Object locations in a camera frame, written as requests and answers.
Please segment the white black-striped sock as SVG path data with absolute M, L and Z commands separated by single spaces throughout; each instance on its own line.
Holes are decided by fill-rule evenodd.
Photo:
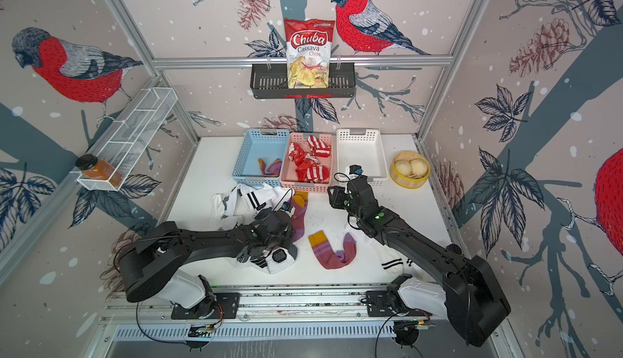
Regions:
M 381 264 L 381 268 L 391 276 L 407 274 L 414 277 L 418 276 L 418 270 L 415 269 L 415 263 L 410 258 L 401 254 L 395 249 L 380 244 L 376 241 L 372 243 L 372 247 Z
M 238 184 L 229 192 L 213 195 L 213 216 L 218 219 L 255 217 L 265 209 L 278 210 L 292 196 L 291 190 L 280 186 Z

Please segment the red santa pattern sock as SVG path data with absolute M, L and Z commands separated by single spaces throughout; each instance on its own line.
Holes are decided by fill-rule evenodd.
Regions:
M 329 168 L 311 157 L 303 159 L 296 168 L 299 182 L 320 184 L 329 180 Z

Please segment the purple yellow sock top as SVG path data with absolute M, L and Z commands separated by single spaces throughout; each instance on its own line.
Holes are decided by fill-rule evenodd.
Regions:
M 277 178 L 280 176 L 282 171 L 282 160 L 276 159 L 272 163 L 268 164 L 264 159 L 259 158 L 258 164 L 261 169 L 261 174 L 266 178 Z

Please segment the purple yellow sock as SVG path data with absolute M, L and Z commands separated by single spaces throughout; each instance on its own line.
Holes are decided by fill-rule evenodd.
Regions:
M 291 225 L 294 231 L 294 241 L 296 242 L 302 239 L 305 233 L 304 220 L 308 209 L 308 193 L 297 191 L 290 201 L 293 207 L 295 207 Z
M 342 250 L 334 251 L 323 231 L 308 236 L 312 251 L 319 264 L 326 270 L 338 270 L 350 265 L 357 255 L 355 238 L 347 233 Z
M 259 158 L 258 164 L 261 169 L 261 174 L 266 178 L 277 178 L 280 176 L 282 171 L 282 160 L 276 159 L 272 163 L 268 164 L 264 159 Z

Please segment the purple yellow sock bottom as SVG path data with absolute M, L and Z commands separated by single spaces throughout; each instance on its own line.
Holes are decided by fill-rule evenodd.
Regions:
M 347 233 L 342 250 L 334 251 L 323 231 L 308 236 L 312 251 L 319 264 L 326 270 L 338 270 L 350 265 L 357 255 L 355 238 Z

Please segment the red white striped sock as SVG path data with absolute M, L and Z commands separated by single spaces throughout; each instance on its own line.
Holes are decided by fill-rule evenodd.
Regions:
M 331 155 L 331 146 L 323 142 L 314 135 L 310 135 L 307 139 L 311 152 L 318 158 L 329 158 Z

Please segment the red snowflake sock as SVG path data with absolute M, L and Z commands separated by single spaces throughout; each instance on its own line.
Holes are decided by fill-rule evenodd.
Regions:
M 287 157 L 290 162 L 299 167 L 308 158 L 308 152 L 305 151 L 299 143 L 291 142 Z

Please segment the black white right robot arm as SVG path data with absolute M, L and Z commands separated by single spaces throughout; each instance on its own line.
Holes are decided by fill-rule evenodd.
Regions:
M 329 205 L 355 218 L 366 236 L 399 251 L 429 274 L 446 295 L 450 324 L 466 343 L 480 347 L 510 315 L 511 307 L 492 267 L 482 257 L 467 258 L 415 231 L 397 213 L 380 205 L 367 176 L 328 188 Z

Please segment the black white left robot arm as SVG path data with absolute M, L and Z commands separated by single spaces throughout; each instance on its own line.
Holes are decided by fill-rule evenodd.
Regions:
M 285 203 L 277 210 L 265 208 L 248 224 L 225 231 L 189 231 L 173 221 L 120 251 L 117 267 L 127 301 L 140 303 L 154 296 L 185 309 L 201 307 L 214 298 L 207 279 L 182 272 L 183 265 L 216 258 L 240 264 L 269 265 L 295 258 L 292 216 Z

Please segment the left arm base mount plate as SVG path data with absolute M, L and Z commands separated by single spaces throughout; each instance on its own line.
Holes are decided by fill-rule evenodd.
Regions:
M 214 293 L 191 309 L 179 304 L 173 308 L 173 320 L 229 320 L 235 319 L 241 295 L 234 292 Z

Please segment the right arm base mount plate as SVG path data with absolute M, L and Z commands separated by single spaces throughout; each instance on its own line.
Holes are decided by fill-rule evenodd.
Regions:
M 430 319 L 430 313 L 421 309 L 409 309 L 389 291 L 366 291 L 360 303 L 366 307 L 368 317 L 424 317 Z

